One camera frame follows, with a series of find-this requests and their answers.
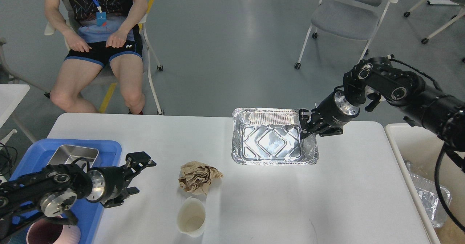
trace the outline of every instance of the hand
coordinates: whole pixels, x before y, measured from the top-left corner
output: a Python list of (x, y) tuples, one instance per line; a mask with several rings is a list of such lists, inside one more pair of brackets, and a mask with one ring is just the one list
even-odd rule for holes
[(117, 30), (113, 34), (108, 37), (106, 40), (105, 47), (122, 47), (126, 43), (126, 37), (128, 36), (128, 32), (123, 30)]
[(70, 31), (64, 34), (68, 47), (74, 51), (89, 52), (92, 49), (85, 40), (83, 40), (74, 31)]

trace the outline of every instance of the crumpled paper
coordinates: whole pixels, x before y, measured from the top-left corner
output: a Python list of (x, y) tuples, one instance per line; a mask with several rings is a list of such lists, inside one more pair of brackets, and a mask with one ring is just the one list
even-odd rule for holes
[(198, 161), (191, 161), (181, 166), (179, 187), (194, 195), (208, 193), (211, 180), (223, 177), (223, 173), (212, 166)]

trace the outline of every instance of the white cup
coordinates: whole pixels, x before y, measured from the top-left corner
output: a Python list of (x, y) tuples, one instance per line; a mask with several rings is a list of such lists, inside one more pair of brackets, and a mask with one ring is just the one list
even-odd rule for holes
[(53, 224), (40, 219), (28, 230), (28, 244), (78, 244), (81, 231), (78, 226)]
[(199, 237), (205, 230), (205, 207), (196, 198), (188, 197), (178, 213), (179, 232)]

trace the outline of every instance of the person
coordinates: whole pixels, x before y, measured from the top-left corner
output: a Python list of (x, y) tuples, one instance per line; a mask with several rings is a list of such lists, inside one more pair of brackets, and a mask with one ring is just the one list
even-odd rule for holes
[(66, 112), (98, 113), (80, 96), (110, 63), (120, 82), (125, 105), (133, 114), (145, 106), (142, 93), (142, 41), (138, 22), (147, 11), (147, 0), (69, 0), (74, 19), (80, 24), (74, 32), (58, 10), (60, 0), (45, 0), (45, 16), (65, 37), (70, 51), (65, 57), (50, 99)]

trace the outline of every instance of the badge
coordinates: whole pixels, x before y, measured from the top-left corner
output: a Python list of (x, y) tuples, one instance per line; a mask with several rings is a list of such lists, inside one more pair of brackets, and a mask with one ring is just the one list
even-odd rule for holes
[(106, 12), (97, 12), (97, 26), (106, 24)]

